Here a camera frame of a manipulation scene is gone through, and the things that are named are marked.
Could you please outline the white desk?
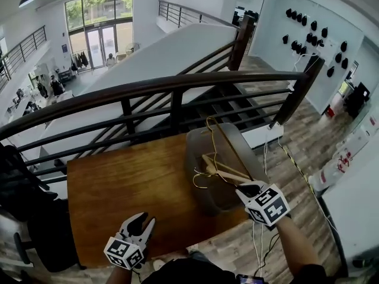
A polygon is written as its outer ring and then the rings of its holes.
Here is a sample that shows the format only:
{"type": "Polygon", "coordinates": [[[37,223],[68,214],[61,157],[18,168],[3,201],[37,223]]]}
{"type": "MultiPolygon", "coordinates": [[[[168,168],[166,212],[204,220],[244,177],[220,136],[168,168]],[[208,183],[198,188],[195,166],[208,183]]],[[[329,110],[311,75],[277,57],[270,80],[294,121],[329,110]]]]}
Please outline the white desk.
{"type": "Polygon", "coordinates": [[[379,173],[348,174],[322,198],[338,232],[348,276],[363,275],[379,260],[379,173]]]}

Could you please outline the plastic bag with red print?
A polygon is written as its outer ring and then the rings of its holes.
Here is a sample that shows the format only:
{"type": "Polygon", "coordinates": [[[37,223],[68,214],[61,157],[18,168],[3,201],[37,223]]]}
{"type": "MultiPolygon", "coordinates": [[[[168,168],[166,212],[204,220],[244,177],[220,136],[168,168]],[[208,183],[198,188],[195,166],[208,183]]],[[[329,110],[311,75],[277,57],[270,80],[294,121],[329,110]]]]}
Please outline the plastic bag with red print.
{"type": "Polygon", "coordinates": [[[309,177],[309,184],[316,194],[320,194],[334,185],[349,169],[352,153],[348,150],[340,152],[329,160],[320,170],[309,177]]]}

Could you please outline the brown wooden stair post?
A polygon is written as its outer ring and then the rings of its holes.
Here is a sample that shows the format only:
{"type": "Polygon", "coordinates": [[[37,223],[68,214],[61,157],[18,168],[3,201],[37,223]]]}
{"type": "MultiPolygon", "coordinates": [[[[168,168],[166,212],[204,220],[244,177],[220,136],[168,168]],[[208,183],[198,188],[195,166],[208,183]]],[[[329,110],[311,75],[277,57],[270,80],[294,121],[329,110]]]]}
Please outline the brown wooden stair post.
{"type": "Polygon", "coordinates": [[[249,39],[254,30],[254,17],[245,15],[238,32],[236,43],[233,47],[228,68],[230,71],[238,71],[242,62],[249,39]]]}

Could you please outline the black metal balcony railing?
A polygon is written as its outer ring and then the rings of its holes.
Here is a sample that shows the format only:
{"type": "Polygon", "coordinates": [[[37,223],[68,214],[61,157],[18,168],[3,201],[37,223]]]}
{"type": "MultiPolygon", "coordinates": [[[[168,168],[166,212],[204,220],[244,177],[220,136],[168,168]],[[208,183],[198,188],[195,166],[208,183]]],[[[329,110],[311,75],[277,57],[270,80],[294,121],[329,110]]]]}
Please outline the black metal balcony railing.
{"type": "Polygon", "coordinates": [[[11,81],[21,66],[47,41],[45,26],[43,25],[25,39],[19,42],[13,49],[5,54],[0,54],[0,92],[11,81]]]}
{"type": "Polygon", "coordinates": [[[158,16],[176,24],[178,27],[193,23],[220,24],[239,31],[239,27],[213,15],[173,2],[159,0],[158,16]]]}

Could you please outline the person's left forearm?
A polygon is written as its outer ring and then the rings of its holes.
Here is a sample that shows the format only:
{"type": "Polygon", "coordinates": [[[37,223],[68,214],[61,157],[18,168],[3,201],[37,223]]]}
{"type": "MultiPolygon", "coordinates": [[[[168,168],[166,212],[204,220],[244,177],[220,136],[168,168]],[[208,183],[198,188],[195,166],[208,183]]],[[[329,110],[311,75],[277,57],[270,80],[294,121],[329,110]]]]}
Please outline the person's left forearm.
{"type": "Polygon", "coordinates": [[[115,266],[105,284],[132,284],[133,270],[115,266]]]}

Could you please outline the grey plastic storage bin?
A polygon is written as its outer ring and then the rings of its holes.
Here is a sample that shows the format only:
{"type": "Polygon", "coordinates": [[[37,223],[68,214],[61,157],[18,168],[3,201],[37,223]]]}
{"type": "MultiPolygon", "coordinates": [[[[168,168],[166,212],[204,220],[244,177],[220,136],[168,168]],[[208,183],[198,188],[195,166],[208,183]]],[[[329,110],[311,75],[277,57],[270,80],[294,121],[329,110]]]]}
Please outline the grey plastic storage bin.
{"type": "MultiPolygon", "coordinates": [[[[265,174],[263,165],[261,165],[237,126],[231,123],[221,123],[220,126],[237,151],[250,175],[255,180],[268,183],[269,179],[265,174]]],[[[239,164],[237,158],[233,155],[233,152],[216,126],[213,124],[211,127],[215,129],[214,138],[218,151],[217,161],[244,173],[245,168],[239,164]]],[[[206,154],[212,159],[213,153],[214,150],[211,143],[211,134],[207,127],[191,130],[187,133],[184,163],[187,180],[190,183],[197,204],[203,212],[209,216],[215,216],[222,212],[231,211],[241,205],[241,201],[235,192],[236,188],[225,183],[219,177],[197,177],[195,179],[196,184],[208,187],[208,189],[205,190],[197,189],[192,184],[192,177],[195,175],[194,169],[197,169],[199,172],[207,171],[207,165],[202,159],[202,155],[206,154]]],[[[231,179],[227,180],[240,185],[238,181],[233,181],[231,179]]]]}

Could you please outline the person's grey trousers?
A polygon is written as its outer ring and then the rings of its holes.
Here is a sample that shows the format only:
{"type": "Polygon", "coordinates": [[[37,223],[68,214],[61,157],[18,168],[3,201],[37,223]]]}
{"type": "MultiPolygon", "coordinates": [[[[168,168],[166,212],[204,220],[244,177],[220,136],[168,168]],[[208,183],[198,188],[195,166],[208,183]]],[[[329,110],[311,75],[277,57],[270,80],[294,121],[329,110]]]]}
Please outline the person's grey trousers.
{"type": "Polygon", "coordinates": [[[201,262],[210,262],[209,259],[200,251],[198,250],[188,250],[188,257],[190,259],[198,260],[201,262]]]}

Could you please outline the person's right forearm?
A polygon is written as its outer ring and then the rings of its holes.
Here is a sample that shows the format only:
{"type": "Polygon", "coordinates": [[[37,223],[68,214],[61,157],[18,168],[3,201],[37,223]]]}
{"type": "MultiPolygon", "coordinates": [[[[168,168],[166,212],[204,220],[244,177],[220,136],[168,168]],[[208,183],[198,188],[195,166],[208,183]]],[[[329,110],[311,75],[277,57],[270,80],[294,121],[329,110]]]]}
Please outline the person's right forearm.
{"type": "Polygon", "coordinates": [[[288,268],[293,276],[298,275],[304,266],[319,265],[312,243],[291,218],[282,217],[276,223],[276,228],[288,268]]]}

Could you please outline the thin metal wire hanger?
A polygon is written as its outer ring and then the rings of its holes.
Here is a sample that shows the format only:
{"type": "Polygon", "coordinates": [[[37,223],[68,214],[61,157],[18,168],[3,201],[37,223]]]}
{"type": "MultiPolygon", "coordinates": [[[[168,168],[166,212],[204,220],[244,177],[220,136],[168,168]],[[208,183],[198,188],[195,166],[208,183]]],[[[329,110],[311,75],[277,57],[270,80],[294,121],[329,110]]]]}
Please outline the thin metal wire hanger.
{"type": "MultiPolygon", "coordinates": [[[[255,179],[250,175],[250,173],[248,172],[246,166],[243,164],[241,158],[239,157],[237,151],[235,150],[235,148],[233,147],[233,145],[231,144],[231,142],[229,141],[229,139],[227,138],[226,134],[224,133],[223,129],[221,128],[220,124],[217,122],[216,118],[215,117],[211,117],[211,116],[208,116],[205,120],[205,124],[206,124],[206,127],[208,129],[208,131],[210,132],[211,134],[211,143],[212,143],[212,146],[213,146],[213,150],[214,150],[214,153],[213,153],[213,158],[212,160],[214,161],[217,161],[217,155],[218,155],[218,151],[217,151],[217,147],[216,147],[216,142],[215,142],[215,129],[213,129],[210,125],[210,121],[212,121],[214,123],[214,125],[216,126],[216,128],[218,129],[218,131],[220,132],[220,134],[222,135],[222,137],[224,138],[224,140],[226,141],[226,143],[228,144],[229,148],[231,149],[231,151],[233,152],[233,155],[237,158],[239,164],[241,166],[243,166],[245,168],[245,172],[243,174],[246,174],[250,177],[250,179],[252,181],[254,181],[255,179]]],[[[199,172],[197,169],[194,169],[195,171],[195,175],[192,177],[192,184],[197,188],[197,189],[202,189],[202,190],[205,190],[205,189],[208,189],[208,187],[206,186],[199,186],[196,184],[195,182],[195,179],[197,177],[200,177],[200,176],[203,176],[205,178],[211,178],[211,177],[219,177],[217,175],[209,175],[206,172],[199,172]]]]}

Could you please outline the glass entrance window wall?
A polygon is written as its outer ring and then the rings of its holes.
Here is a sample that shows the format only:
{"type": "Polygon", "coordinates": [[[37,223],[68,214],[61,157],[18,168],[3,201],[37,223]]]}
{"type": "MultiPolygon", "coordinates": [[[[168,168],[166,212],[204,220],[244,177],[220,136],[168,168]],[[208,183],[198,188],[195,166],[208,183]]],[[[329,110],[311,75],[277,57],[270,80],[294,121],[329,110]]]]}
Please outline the glass entrance window wall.
{"type": "Polygon", "coordinates": [[[134,0],[71,0],[65,3],[72,54],[86,51],[90,69],[106,66],[108,55],[133,44],[134,0]]]}

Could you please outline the person's black shirt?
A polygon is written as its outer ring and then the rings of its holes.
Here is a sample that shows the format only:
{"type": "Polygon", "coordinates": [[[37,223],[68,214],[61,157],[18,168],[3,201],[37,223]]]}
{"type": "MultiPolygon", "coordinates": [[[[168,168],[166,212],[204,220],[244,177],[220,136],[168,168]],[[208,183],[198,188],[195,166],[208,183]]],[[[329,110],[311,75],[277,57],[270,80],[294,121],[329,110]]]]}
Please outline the person's black shirt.
{"type": "MultiPolygon", "coordinates": [[[[177,259],[166,263],[142,284],[243,284],[242,276],[196,259],[177,259]]],[[[303,266],[290,284],[329,284],[322,266],[303,266]]]]}

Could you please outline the rack of black coats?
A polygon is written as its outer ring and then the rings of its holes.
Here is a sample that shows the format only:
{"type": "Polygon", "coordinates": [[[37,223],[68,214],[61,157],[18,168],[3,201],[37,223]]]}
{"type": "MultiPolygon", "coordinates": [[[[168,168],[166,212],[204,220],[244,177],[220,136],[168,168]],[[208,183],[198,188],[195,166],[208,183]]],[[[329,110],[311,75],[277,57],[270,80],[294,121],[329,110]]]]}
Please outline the rack of black coats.
{"type": "Polygon", "coordinates": [[[89,60],[86,55],[86,51],[78,51],[71,55],[71,70],[74,72],[80,72],[90,68],[89,60]]]}

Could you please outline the wooden clothes hanger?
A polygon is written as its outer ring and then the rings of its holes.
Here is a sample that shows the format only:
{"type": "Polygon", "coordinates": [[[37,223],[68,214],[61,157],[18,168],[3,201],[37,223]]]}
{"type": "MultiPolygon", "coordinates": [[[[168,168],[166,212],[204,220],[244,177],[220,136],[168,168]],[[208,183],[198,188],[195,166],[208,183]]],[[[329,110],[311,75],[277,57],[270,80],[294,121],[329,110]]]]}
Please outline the wooden clothes hanger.
{"type": "Polygon", "coordinates": [[[246,174],[243,174],[242,172],[235,170],[223,163],[219,163],[217,161],[212,160],[207,155],[203,154],[202,159],[206,163],[207,167],[207,173],[209,175],[217,175],[221,179],[223,179],[226,183],[230,183],[232,185],[236,184],[234,182],[229,182],[227,179],[231,179],[233,181],[238,181],[240,183],[251,183],[252,180],[250,177],[246,174]]]}

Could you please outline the black phone with lit screen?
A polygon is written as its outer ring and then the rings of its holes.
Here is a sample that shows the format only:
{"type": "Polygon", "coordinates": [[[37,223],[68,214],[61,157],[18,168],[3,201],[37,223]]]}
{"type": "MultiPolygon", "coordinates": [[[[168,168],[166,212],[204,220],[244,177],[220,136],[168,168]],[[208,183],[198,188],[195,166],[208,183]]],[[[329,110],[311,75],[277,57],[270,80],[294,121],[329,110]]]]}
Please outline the black phone with lit screen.
{"type": "Polygon", "coordinates": [[[264,278],[258,276],[238,274],[236,278],[239,284],[266,284],[264,278]]]}

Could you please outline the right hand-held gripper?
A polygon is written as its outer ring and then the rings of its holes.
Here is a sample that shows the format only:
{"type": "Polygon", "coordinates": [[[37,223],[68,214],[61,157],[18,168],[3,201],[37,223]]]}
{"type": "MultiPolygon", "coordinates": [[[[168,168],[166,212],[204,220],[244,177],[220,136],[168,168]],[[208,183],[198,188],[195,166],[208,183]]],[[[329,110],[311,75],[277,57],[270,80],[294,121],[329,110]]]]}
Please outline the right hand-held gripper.
{"type": "Polygon", "coordinates": [[[239,185],[236,194],[245,206],[245,211],[260,224],[271,227],[290,212],[290,206],[275,185],[254,180],[239,185]]]}

